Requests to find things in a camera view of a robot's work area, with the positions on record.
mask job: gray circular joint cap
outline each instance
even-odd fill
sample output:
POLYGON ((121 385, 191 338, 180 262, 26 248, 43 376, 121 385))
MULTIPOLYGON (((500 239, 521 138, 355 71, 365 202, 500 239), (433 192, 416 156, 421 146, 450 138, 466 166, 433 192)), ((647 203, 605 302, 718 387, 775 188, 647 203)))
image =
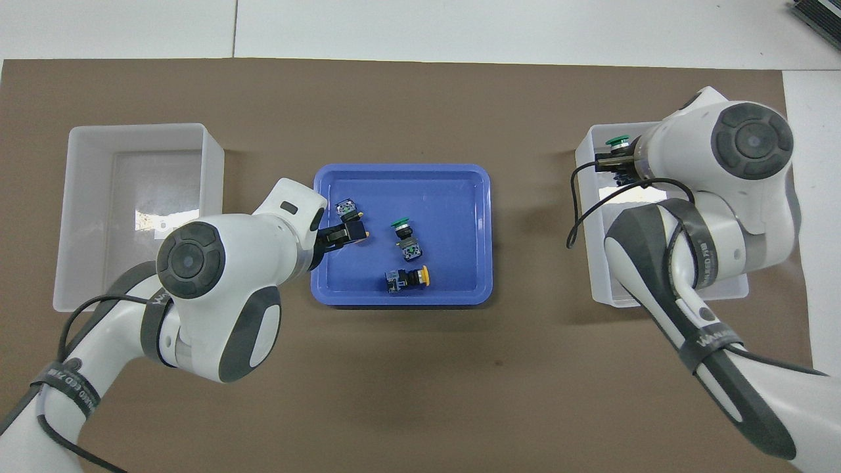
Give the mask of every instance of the gray circular joint cap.
POLYGON ((777 174, 791 159, 794 141, 785 119, 763 105, 724 109, 712 129, 712 153, 728 173, 746 180, 777 174))
POLYGON ((225 247, 215 226, 202 221, 177 228, 161 244, 156 261, 164 289, 182 299, 210 292, 225 269, 225 247))

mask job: black ribbed object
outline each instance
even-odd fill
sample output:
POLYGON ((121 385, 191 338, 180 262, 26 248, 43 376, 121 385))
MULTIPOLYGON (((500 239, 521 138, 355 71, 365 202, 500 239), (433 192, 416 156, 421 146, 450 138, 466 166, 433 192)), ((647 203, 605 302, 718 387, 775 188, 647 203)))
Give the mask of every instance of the black ribbed object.
POLYGON ((795 0, 791 11, 841 50, 841 0, 795 0))

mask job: white tile floor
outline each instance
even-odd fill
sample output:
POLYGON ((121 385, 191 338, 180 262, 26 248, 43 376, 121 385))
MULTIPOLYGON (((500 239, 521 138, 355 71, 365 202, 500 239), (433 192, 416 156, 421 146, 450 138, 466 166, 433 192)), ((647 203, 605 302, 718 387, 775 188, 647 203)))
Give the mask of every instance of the white tile floor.
POLYGON ((308 57, 785 71, 815 367, 841 375, 841 52, 786 0, 3 0, 24 58, 308 57))

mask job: black cable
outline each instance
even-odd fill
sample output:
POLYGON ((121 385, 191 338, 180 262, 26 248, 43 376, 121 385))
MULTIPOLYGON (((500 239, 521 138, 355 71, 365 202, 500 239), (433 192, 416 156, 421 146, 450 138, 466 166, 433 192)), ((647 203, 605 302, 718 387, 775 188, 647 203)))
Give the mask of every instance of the black cable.
POLYGON ((630 183, 627 186, 617 190, 613 194, 610 194, 607 197, 605 197, 604 199, 597 202, 595 205, 590 207, 590 209, 587 210, 581 217, 579 217, 578 219, 575 220, 575 224, 573 225, 572 229, 569 231, 569 234, 567 235, 567 248, 572 248, 573 245, 575 244, 575 240, 578 237, 578 227, 581 226, 581 224, 584 222, 584 219, 589 217, 599 207, 606 204, 609 200, 613 199, 614 197, 616 197, 617 195, 619 195, 623 192, 627 192, 628 190, 634 189, 636 187, 641 187, 641 186, 645 186, 645 185, 649 185, 649 184, 653 184, 653 183, 668 183, 668 184, 672 184, 674 186, 677 186, 678 188, 680 188, 680 190, 682 190, 686 193, 686 198, 689 199, 689 201, 692 204, 695 203, 695 195, 692 194, 692 190, 689 189, 688 187, 686 187, 686 185, 684 183, 681 183, 680 181, 677 181, 677 180, 674 180, 674 179, 670 179, 670 178, 650 178, 650 179, 643 179, 641 181, 637 181, 636 183, 630 183))
POLYGON ((73 325, 73 322, 79 317, 79 314, 82 313, 85 309, 96 304, 97 302, 105 302, 106 300, 128 300, 131 302, 137 302, 138 304, 145 304, 148 302, 147 299, 143 299, 142 297, 134 297, 133 295, 125 295, 125 294, 105 294, 105 295, 98 295, 91 300, 87 300, 82 303, 76 310, 67 317, 67 320, 64 322, 64 327, 61 329, 61 336, 58 340, 58 355, 56 361, 59 363, 63 363, 64 360, 67 358, 67 334, 70 332, 70 326, 73 325))
POLYGON ((575 193, 575 176, 577 176, 578 173, 580 171, 582 171, 583 169, 586 169, 587 167, 590 167, 590 166, 595 166, 596 163, 597 163, 596 161, 593 161, 593 162, 588 162, 586 164, 582 164, 581 166, 578 166, 577 168, 575 168, 572 175, 569 176, 569 188, 572 189, 572 191, 573 191, 573 213, 575 214, 575 217, 574 217, 573 221, 577 221, 578 217, 579 217, 578 195, 575 193))
MULTIPOLYGON (((145 304, 149 302, 147 299, 143 299, 142 297, 134 297, 133 295, 125 295, 125 294, 106 294, 106 295, 98 295, 91 300, 85 301, 81 306, 73 311, 69 317, 67 317, 66 322, 64 322, 64 327, 61 329, 61 336, 59 337, 58 342, 58 353, 56 360, 59 363, 63 363, 64 360, 67 358, 67 334, 70 332, 70 327, 73 325, 73 322, 79 317, 79 314, 82 313, 85 309, 89 306, 96 304, 98 302, 105 302, 106 300, 127 300, 130 302, 137 302, 138 304, 145 304)), ((64 447, 65 449, 70 450, 74 454, 79 455, 83 459, 97 465, 103 467, 105 470, 112 471, 114 473, 126 473, 126 470, 119 468, 116 465, 109 463, 106 460, 103 460, 97 457, 95 454, 88 452, 87 450, 83 449, 82 447, 74 444, 70 440, 62 437, 60 433, 58 433, 50 423, 47 422, 47 417, 45 414, 44 409, 44 385, 41 385, 41 389, 38 392, 38 401, 36 406, 36 413, 38 418, 38 425, 41 426, 41 430, 49 437, 53 442, 56 442, 60 446, 64 447)))

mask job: blue tray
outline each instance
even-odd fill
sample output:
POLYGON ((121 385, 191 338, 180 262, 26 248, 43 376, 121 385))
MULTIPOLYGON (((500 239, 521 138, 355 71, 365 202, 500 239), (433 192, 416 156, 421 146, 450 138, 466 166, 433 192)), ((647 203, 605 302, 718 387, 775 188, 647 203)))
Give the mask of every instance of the blue tray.
POLYGON ((473 306, 494 287, 490 177, 473 164, 330 164, 315 175, 322 226, 341 223, 353 199, 371 236, 329 252, 312 272, 313 296, 329 306, 473 306), (391 222, 408 217, 423 255, 410 262, 391 222), (429 268, 430 285, 389 294, 385 273, 429 268))

